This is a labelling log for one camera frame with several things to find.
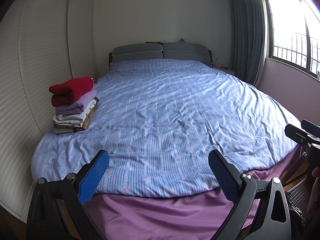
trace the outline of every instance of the wooden floor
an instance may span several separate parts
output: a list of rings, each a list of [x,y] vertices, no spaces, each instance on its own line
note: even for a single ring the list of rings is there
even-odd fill
[[[288,170],[292,167],[293,163],[288,166],[288,168],[282,173],[281,177],[282,178]],[[304,163],[298,170],[297,172],[291,177],[291,179],[295,179],[304,171],[308,168],[309,164]],[[288,190],[295,185],[297,185],[301,180],[303,180],[304,177],[298,179],[297,181],[289,184],[288,186],[284,187],[284,190]],[[69,216],[69,213],[64,205],[63,202],[59,203],[60,211],[61,214],[63,215],[63,218],[65,220],[65,224],[67,225],[70,234],[77,238],[81,239],[76,228],[73,225],[73,222]],[[0,206],[0,239],[2,240],[25,240],[26,239],[26,224],[13,215],[11,215],[9,212],[7,212],[2,206]]]

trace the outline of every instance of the nightstand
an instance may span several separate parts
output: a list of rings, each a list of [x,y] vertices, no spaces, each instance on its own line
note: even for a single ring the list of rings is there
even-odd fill
[[[217,68],[218,70],[221,70],[221,71],[223,71],[224,73],[227,73],[227,74],[229,74],[229,75],[232,75],[232,76],[236,76],[236,73],[234,72],[234,71],[232,71],[232,70],[230,70],[230,69],[224,69],[224,68]]]

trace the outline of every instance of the gray upholstered headboard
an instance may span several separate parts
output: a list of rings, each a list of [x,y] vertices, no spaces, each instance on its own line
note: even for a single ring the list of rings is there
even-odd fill
[[[205,46],[194,43],[141,43],[117,47],[109,54],[111,62],[126,60],[171,58],[181,60],[196,60],[212,66],[212,53]]]

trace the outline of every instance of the red sweater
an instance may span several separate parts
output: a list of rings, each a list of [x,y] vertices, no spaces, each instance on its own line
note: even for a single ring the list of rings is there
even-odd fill
[[[73,78],[62,84],[53,85],[49,87],[49,92],[53,93],[51,103],[54,107],[70,105],[92,88],[91,77]]]

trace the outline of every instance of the folded clothes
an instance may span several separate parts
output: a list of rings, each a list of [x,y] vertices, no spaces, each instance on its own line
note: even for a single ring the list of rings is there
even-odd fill
[[[80,131],[85,131],[88,128],[88,124],[96,111],[98,105],[95,105],[94,108],[91,109],[89,114],[87,115],[86,119],[84,120],[82,127],[71,127],[71,126],[64,126],[64,125],[58,125],[54,124],[54,132],[56,134],[61,134],[61,133],[68,133],[68,132],[80,132]]]
[[[82,127],[82,124],[84,120],[87,118],[88,114],[94,108],[96,105],[97,100],[92,99],[85,109],[84,112],[81,114],[59,114],[59,115],[54,115],[53,116],[53,123],[54,124],[59,124],[59,125],[64,125],[64,126],[71,126],[71,127]]]
[[[56,114],[80,114],[82,113],[90,101],[97,95],[95,89],[90,90],[89,92],[83,94],[76,102],[70,105],[57,106]]]
[[[62,84],[53,85],[49,88],[49,92],[53,93],[51,103],[54,107],[70,105],[92,90],[93,86],[91,77],[73,78]]]

